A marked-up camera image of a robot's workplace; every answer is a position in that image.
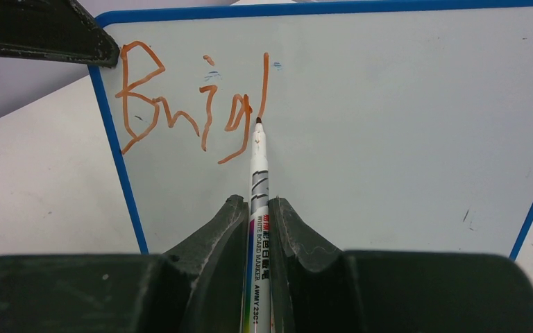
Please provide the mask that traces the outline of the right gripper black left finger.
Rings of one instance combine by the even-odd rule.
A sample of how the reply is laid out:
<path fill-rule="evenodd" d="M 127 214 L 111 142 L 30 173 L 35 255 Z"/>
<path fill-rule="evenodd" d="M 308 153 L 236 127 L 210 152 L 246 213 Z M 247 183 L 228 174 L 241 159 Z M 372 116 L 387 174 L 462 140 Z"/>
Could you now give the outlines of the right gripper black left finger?
<path fill-rule="evenodd" d="M 0 256 L 0 332 L 238 332 L 248 204 L 162 254 Z"/>

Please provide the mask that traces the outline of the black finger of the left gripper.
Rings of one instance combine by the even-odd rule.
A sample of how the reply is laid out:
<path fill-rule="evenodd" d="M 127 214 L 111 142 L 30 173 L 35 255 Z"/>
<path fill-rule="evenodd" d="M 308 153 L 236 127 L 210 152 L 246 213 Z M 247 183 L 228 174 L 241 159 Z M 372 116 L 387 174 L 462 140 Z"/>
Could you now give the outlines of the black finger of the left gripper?
<path fill-rule="evenodd" d="M 0 57 L 113 68 L 120 48 L 78 1 L 0 1 Z"/>

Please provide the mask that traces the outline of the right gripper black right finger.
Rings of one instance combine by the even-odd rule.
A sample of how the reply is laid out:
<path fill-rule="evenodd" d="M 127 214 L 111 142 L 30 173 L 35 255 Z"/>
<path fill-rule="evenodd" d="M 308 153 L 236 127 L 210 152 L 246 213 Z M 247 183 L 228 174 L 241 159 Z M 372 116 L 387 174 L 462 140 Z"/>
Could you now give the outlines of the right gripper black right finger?
<path fill-rule="evenodd" d="M 479 253 L 342 250 L 269 203 L 276 332 L 533 332 L 533 286 Z"/>

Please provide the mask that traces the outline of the red capped whiteboard marker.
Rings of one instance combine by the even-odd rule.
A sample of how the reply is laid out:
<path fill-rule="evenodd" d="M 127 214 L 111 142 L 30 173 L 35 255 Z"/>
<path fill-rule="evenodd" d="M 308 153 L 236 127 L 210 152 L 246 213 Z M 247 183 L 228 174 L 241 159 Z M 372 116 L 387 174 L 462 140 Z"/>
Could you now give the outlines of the red capped whiteboard marker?
<path fill-rule="evenodd" d="M 251 140 L 247 263 L 242 332 L 271 331 L 269 165 L 261 118 Z"/>

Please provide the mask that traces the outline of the blue framed whiteboard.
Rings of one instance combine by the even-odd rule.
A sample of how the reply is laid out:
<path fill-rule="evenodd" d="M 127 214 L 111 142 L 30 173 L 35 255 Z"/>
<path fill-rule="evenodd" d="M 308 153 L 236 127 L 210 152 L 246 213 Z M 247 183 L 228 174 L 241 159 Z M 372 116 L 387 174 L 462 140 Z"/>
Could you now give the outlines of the blue framed whiteboard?
<path fill-rule="evenodd" d="M 123 10 L 90 68 L 139 249 L 269 188 L 343 249 L 515 258 L 533 219 L 533 1 Z"/>

